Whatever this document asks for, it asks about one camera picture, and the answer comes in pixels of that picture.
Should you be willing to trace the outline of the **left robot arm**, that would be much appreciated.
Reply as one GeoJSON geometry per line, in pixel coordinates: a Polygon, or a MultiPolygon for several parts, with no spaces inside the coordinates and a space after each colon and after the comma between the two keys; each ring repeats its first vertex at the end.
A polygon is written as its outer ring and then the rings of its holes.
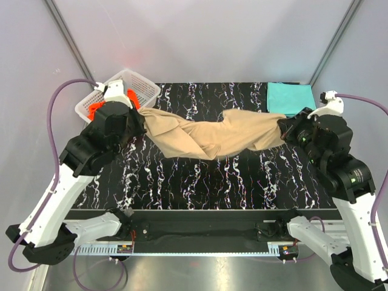
{"type": "Polygon", "coordinates": [[[32,213],[5,232],[15,247],[24,247],[22,254],[28,262],[34,267],[52,266],[85,243],[105,237],[124,240],[130,235],[127,210],[108,209],[78,222],[66,222],[65,217],[101,169],[134,137],[145,133],[144,117],[134,106],[108,101],[97,109],[94,120],[55,156],[53,179],[32,213]]]}

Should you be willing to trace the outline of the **beige t shirt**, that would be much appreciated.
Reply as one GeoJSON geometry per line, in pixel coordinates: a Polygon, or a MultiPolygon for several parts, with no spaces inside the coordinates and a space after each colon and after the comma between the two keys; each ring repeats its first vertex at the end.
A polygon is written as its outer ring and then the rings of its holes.
{"type": "Polygon", "coordinates": [[[210,122],[148,107],[139,112],[145,118],[146,135],[166,158],[214,160],[284,144],[278,126],[286,117],[282,114],[228,109],[222,112],[222,121],[210,122]]]}

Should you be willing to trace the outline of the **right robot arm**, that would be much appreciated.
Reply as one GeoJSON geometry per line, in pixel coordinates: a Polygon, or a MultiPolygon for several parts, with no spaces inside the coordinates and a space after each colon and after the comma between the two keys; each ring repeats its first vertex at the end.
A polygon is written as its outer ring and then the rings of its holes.
{"type": "Polygon", "coordinates": [[[384,290],[387,258],[382,242],[376,241],[378,197],[368,166],[350,154],[353,131],[341,116],[318,116],[308,108],[278,125],[281,139],[300,147],[315,166],[318,181],[341,215],[349,244],[314,227],[297,210],[287,211],[275,225],[277,237],[304,243],[325,261],[343,290],[384,290]]]}

